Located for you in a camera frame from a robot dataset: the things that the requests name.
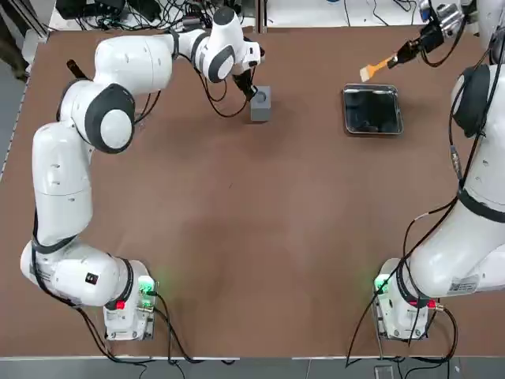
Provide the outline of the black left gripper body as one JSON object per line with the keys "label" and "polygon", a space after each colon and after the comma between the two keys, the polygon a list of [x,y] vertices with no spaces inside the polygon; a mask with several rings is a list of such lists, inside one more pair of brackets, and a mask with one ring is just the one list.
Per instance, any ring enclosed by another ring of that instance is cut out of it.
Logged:
{"label": "black left gripper body", "polygon": [[232,79],[242,92],[251,92],[253,90],[252,71],[250,69],[240,74],[234,74]]}

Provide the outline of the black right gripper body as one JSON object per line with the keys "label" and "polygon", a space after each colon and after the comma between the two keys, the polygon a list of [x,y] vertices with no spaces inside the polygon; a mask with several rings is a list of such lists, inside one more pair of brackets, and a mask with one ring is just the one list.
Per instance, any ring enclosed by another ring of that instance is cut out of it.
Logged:
{"label": "black right gripper body", "polygon": [[431,21],[420,30],[420,49],[431,52],[444,43],[443,31],[436,21]]}

